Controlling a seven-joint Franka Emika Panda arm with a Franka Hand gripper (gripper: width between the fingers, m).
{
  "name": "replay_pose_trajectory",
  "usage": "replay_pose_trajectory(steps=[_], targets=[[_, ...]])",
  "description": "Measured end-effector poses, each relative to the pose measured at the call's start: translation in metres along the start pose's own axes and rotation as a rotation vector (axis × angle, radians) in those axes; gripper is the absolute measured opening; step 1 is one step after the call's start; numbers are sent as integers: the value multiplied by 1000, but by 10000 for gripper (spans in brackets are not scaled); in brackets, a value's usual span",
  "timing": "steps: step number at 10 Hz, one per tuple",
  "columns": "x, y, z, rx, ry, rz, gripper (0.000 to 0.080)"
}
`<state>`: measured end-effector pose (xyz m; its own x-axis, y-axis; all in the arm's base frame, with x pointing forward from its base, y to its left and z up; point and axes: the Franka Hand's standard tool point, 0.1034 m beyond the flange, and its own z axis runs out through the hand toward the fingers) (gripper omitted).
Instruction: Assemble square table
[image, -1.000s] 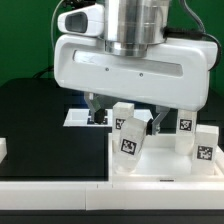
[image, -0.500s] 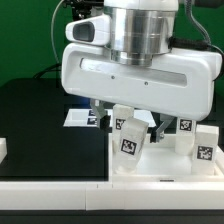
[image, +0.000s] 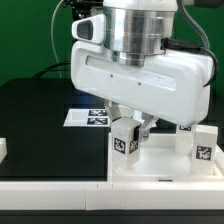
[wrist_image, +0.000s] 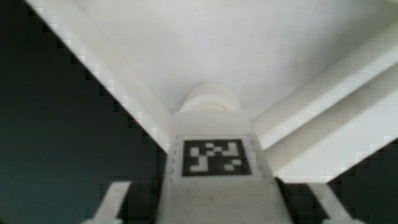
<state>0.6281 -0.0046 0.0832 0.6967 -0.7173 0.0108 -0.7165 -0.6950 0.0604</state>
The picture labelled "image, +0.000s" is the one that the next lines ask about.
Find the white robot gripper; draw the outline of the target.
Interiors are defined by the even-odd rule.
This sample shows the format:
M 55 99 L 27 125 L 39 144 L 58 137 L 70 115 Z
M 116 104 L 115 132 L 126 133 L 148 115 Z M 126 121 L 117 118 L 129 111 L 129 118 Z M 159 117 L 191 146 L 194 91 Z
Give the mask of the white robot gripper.
M 185 127 L 201 122 L 208 114 L 212 70 L 210 57 L 173 50 L 147 57 L 142 67 L 114 62 L 108 49 L 92 43 L 78 41 L 71 52 L 74 86 L 106 99 L 111 121 L 122 117 L 119 104 L 143 112 L 140 142 L 158 118 Z

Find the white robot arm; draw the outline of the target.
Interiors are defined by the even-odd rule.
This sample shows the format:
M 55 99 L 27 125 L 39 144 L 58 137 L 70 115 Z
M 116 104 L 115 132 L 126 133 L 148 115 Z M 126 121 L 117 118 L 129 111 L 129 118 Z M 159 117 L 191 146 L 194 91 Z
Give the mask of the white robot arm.
M 208 114 L 218 61 L 187 5 L 224 0 L 103 0 L 102 13 L 72 24 L 74 86 L 103 98 L 113 123 L 119 105 L 140 111 L 140 141 L 159 119 L 191 127 Z

